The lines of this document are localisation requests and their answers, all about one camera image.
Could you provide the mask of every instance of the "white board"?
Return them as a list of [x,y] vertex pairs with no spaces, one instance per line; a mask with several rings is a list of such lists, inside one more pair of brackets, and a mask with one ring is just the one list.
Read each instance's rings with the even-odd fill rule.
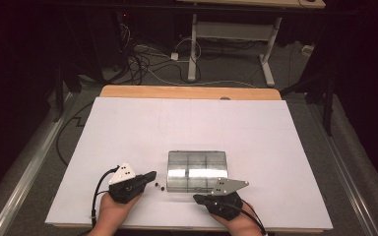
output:
[[222,228],[192,194],[155,187],[166,185],[170,150],[225,151],[228,178],[250,183],[237,192],[268,230],[333,228],[281,100],[97,98],[45,222],[91,224],[97,182],[128,161],[136,174],[157,178],[124,227]]

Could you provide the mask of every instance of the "clear plastic box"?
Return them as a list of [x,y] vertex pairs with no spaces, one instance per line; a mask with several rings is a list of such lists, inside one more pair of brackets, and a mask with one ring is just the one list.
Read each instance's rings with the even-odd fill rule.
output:
[[219,177],[228,177],[224,151],[172,150],[168,153],[168,192],[209,193]]

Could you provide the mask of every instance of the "hand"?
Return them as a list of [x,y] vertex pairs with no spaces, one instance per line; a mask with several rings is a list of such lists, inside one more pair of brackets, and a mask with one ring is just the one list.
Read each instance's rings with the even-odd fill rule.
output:
[[100,200],[99,218],[94,229],[89,236],[111,236],[119,226],[125,221],[134,204],[140,199],[141,195],[123,205],[116,203],[109,194],[104,194]]
[[[253,209],[250,208],[248,204],[243,203],[242,209],[247,211],[250,215],[255,216]],[[242,212],[230,221],[214,214],[211,214],[211,216],[225,226],[232,236],[263,236],[259,226]]]

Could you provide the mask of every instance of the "small black object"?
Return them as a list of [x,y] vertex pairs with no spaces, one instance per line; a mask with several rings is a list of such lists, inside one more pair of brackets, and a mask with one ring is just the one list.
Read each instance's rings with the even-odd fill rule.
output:
[[144,192],[146,185],[156,179],[155,171],[145,175],[137,175],[135,178],[109,185],[109,195],[121,204],[128,204],[135,197]]
[[242,200],[237,192],[225,196],[194,195],[193,198],[198,205],[205,205],[211,214],[220,216],[228,221],[234,219],[240,214],[240,211],[234,207],[242,208]]

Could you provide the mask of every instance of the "white desk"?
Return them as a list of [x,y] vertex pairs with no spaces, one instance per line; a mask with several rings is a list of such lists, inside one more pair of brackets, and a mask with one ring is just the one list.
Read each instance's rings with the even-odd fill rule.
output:
[[[322,0],[309,2],[306,0],[178,0],[191,3],[210,3],[210,4],[231,4],[231,5],[249,5],[276,8],[306,8],[306,9],[323,9],[325,3]],[[188,81],[196,80],[196,39],[197,37],[214,37],[246,40],[267,41],[265,54],[260,54],[260,65],[262,66],[266,83],[269,87],[275,85],[272,72],[268,63],[272,53],[272,48],[278,35],[282,18],[276,18],[273,25],[247,25],[231,23],[211,23],[199,22],[197,14],[193,15],[192,20],[192,43],[191,58],[189,59]]]
[[[190,92],[208,99],[187,99]],[[133,97],[95,101],[46,223],[90,226],[98,180],[128,161],[137,174],[157,171],[157,179],[146,187],[124,228],[223,230],[192,194],[155,187],[155,182],[165,186],[168,152],[186,149],[224,150],[228,177],[249,181],[238,193],[269,232],[333,227],[287,106],[275,90],[107,87],[102,95]],[[214,99],[222,96],[247,100]]]

